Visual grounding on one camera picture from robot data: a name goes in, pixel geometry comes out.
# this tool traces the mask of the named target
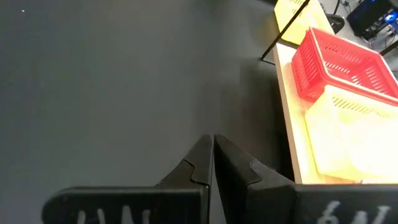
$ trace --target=blue light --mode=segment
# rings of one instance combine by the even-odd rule
[[[384,18],[385,22],[394,22],[397,19],[398,13],[397,12],[392,12],[388,16]]]

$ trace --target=black pole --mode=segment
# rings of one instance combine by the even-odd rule
[[[261,56],[261,60],[264,61],[264,58],[266,55],[271,51],[271,49],[276,45],[276,43],[280,40],[280,38],[285,34],[287,29],[292,25],[294,20],[300,15],[300,13],[304,10],[305,6],[309,4],[310,0],[305,0],[303,4],[300,6],[300,8],[297,10],[297,12],[293,15],[293,17],[290,19],[290,21],[286,24],[284,29],[279,33],[279,35],[275,38],[275,40],[271,43],[271,45],[268,47],[268,49],[263,53]]]
[[[394,49],[394,48],[396,48],[396,47],[398,47],[398,40],[395,41],[394,43],[390,44],[390,46],[388,46],[386,49],[382,50],[382,51],[380,52],[380,54],[381,54],[382,56],[385,56],[385,54],[387,54],[388,52],[390,52],[392,49]]]

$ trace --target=red basket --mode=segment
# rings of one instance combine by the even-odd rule
[[[398,106],[398,85],[375,51],[310,28],[292,60],[299,97],[316,101],[325,85]]]

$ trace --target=yellow box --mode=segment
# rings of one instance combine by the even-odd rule
[[[285,28],[303,2],[304,0],[278,0],[274,11],[279,31]],[[282,39],[300,45],[309,27],[315,27],[334,34],[318,0],[311,0],[309,2],[306,8],[287,29]]]
[[[327,85],[305,120],[319,173],[398,177],[398,107]]]

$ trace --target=dark gray surface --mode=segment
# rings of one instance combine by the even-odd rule
[[[270,11],[254,0],[1,1],[0,223],[40,223],[65,187],[154,185],[205,133],[280,169],[275,68],[257,62]],[[223,220],[214,186],[211,222]]]

